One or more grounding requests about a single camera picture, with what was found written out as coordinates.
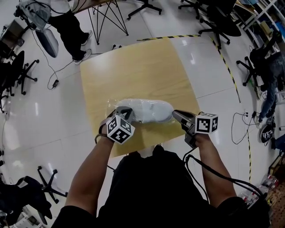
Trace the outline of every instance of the wooden table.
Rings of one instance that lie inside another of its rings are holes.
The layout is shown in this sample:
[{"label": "wooden table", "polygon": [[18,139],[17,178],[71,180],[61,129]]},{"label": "wooden table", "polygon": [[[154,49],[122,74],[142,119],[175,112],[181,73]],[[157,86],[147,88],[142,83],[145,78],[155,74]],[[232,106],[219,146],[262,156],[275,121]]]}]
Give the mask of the wooden table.
[{"label": "wooden table", "polygon": [[[81,63],[81,78],[94,136],[106,118],[108,100],[163,100],[175,109],[199,113],[193,89],[169,39],[113,50]],[[138,124],[133,137],[115,144],[111,157],[138,151],[185,134],[178,122]]]},{"label": "wooden table", "polygon": [[[99,6],[106,3],[108,5],[108,8],[106,9],[105,13],[102,13],[100,10],[99,10]],[[111,4],[114,4],[116,7],[116,9],[118,9],[118,12],[120,14],[120,17],[121,17],[121,21],[119,20],[119,18],[117,17],[117,15],[115,14],[115,9],[112,10],[111,8]],[[75,7],[72,12],[74,13],[79,13],[83,10],[88,10],[88,13],[89,13],[89,18],[90,18],[90,21],[91,21],[91,24],[92,24],[92,29],[93,29],[93,32],[94,32],[94,36],[95,36],[95,40],[96,40],[96,43],[97,45],[99,45],[99,38],[100,38],[100,35],[101,35],[101,31],[102,31],[102,27],[103,27],[103,24],[104,24],[104,21],[105,19],[107,18],[108,20],[110,20],[114,25],[116,25],[119,29],[121,29],[127,36],[129,35],[127,29],[126,29],[126,25],[125,25],[125,22],[124,22],[124,19],[122,17],[122,14],[121,14],[121,11],[120,11],[120,8],[118,6],[118,3],[117,3],[117,0],[76,0],[73,4],[73,7]],[[92,22],[92,18],[91,18],[91,15],[90,15],[90,11],[89,9],[92,8],[92,11],[93,11],[93,14],[95,14],[95,11],[97,11],[97,26],[96,26],[96,32],[95,32],[95,29],[94,29],[94,26],[93,26],[93,22]],[[117,20],[119,21],[120,25],[116,24],[114,21],[112,21],[108,16],[106,16],[107,12],[108,12],[108,9],[110,9],[112,11],[112,13],[115,15],[115,17],[117,18]],[[102,14],[104,16],[104,18],[102,19],[102,24],[101,24],[101,27],[99,28],[98,27],[98,15]]]}]

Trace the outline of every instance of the floor tape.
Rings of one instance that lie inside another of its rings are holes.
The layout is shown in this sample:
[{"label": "floor tape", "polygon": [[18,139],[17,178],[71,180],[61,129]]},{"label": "floor tape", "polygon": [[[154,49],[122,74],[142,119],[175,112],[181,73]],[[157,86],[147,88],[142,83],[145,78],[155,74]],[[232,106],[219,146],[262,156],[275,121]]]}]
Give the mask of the floor tape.
[{"label": "floor tape", "polygon": [[239,98],[239,102],[241,103],[239,91],[237,91],[236,81],[235,81],[235,79],[233,78],[232,72],[231,72],[230,68],[228,67],[228,65],[227,65],[227,63],[226,63],[226,60],[224,59],[224,57],[223,57],[221,51],[218,49],[218,46],[216,45],[216,43],[214,42],[214,40],[213,40],[212,38],[211,38],[211,40],[212,40],[213,44],[215,45],[215,47],[217,48],[217,50],[218,50],[218,52],[219,52],[221,58],[222,58],[223,61],[224,61],[224,64],[225,64],[226,67],[227,67],[228,72],[230,73],[230,75],[231,75],[231,77],[232,77],[232,82],[233,82],[233,84],[235,85],[236,93],[237,93],[237,96],[238,96],[238,98]]},{"label": "floor tape", "polygon": [[248,150],[249,150],[249,182],[251,183],[251,151],[250,151],[249,134],[248,134]]},{"label": "floor tape", "polygon": [[183,38],[183,37],[200,37],[201,35],[179,35],[179,36],[170,36],[170,37],[155,37],[155,38],[147,38],[137,41],[151,41],[151,40],[159,40],[159,39],[165,39],[165,38]]}]

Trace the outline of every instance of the black shirt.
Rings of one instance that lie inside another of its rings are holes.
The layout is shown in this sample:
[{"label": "black shirt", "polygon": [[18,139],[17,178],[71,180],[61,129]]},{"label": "black shirt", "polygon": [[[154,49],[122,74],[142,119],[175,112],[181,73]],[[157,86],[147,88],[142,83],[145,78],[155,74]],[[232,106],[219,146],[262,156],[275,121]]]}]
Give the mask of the black shirt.
[{"label": "black shirt", "polygon": [[146,225],[190,227],[245,227],[250,218],[239,197],[225,200],[218,208],[205,201],[177,154],[156,149],[141,158],[132,153],[122,159],[109,197],[97,218],[87,211],[66,206],[52,228]]}]

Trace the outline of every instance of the white tile floor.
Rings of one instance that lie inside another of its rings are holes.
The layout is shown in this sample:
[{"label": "white tile floor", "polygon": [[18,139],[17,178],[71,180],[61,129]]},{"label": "white tile floor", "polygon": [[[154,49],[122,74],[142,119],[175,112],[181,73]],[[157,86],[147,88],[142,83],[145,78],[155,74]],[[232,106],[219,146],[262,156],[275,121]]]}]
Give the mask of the white tile floor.
[{"label": "white tile floor", "polygon": [[[130,21],[126,20],[127,14],[139,7],[141,3],[128,0],[120,1],[118,4],[130,35],[127,37],[109,21],[105,21],[100,45],[96,45],[92,37],[84,47],[85,49],[91,48],[93,53],[103,53],[110,51],[113,44],[130,45],[136,43],[137,39],[149,37],[197,34],[205,26],[195,19],[193,10],[184,8],[178,10],[179,0],[155,0],[153,5],[163,9],[162,15],[151,9],[145,9],[132,16]],[[91,29],[87,11],[77,14],[77,17],[83,30]],[[96,15],[93,16],[93,22],[96,22]],[[58,70],[71,62],[71,56],[65,50],[56,30],[54,28],[51,30],[59,42],[60,50],[57,58],[53,59],[48,56],[48,59],[50,65]],[[252,46],[252,43],[242,32],[241,37],[231,37],[230,45],[222,44],[222,54],[237,83],[241,99],[239,103],[232,79],[208,35],[214,37],[213,34],[206,33],[198,38],[181,38],[171,41],[187,72],[200,109],[219,115],[219,129],[211,135],[211,139],[225,166],[232,177],[248,180],[248,141],[245,138],[239,145],[232,143],[231,124],[235,112],[248,111],[251,115],[254,110],[260,110],[261,102],[257,101],[253,89],[242,86],[247,71],[236,65],[237,60],[243,60],[249,54],[248,46]],[[47,66],[47,61],[36,45],[31,31],[24,35],[24,39],[25,44],[19,50],[25,51],[25,61],[40,60],[31,72],[31,76],[37,77],[38,82],[27,81],[26,96],[22,96],[20,88],[17,88],[15,96],[6,101],[5,109],[9,112],[3,135],[6,164],[1,167],[1,171],[9,183],[15,183],[25,175],[40,181],[37,173],[39,165],[44,168],[46,178],[50,177],[53,169],[57,169],[59,172],[56,175],[55,186],[62,191],[68,191],[75,172],[94,147],[94,136],[86,116],[80,68],[72,63],[58,72],[60,80],[58,87],[51,91],[48,90],[47,83],[52,70]],[[284,109],[283,106],[277,107],[277,126],[284,124],[284,120],[281,119],[282,113],[285,112]],[[4,115],[1,115],[0,129],[3,123]],[[235,141],[241,139],[246,128],[247,126],[237,116],[233,125],[233,139]],[[259,142],[258,135],[258,129],[251,126],[249,138],[252,152],[252,183],[254,184],[260,182],[269,164],[277,155],[277,151],[270,149],[270,144],[265,147]],[[165,142],[163,146],[167,150],[176,152],[181,158],[189,150],[183,141],[183,136]],[[195,150],[193,154],[199,157],[198,150]],[[109,165],[116,167],[121,158],[111,159]],[[197,180],[204,185],[201,167],[193,161],[189,164]],[[111,178],[112,172],[108,170],[99,197],[98,208],[104,204],[108,196]],[[64,205],[65,198],[58,197],[60,203],[54,204],[50,196],[47,195],[47,197],[52,203],[53,219],[48,220],[51,226],[60,208]]]}]

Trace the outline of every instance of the person's arm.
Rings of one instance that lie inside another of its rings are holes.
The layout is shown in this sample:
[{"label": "person's arm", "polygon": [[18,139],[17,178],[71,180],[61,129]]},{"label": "person's arm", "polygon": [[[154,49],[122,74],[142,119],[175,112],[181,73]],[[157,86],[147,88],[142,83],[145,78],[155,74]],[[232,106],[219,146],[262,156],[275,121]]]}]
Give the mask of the person's arm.
[{"label": "person's arm", "polygon": [[107,137],[100,138],[73,178],[66,206],[76,206],[96,215],[98,197],[113,144],[114,142]]},{"label": "person's arm", "polygon": [[[210,137],[207,134],[197,134],[195,139],[196,145],[199,147],[201,161],[220,174],[231,177]],[[202,172],[212,206],[218,207],[226,199],[236,196],[232,182],[216,176],[205,168],[202,168]]]}]

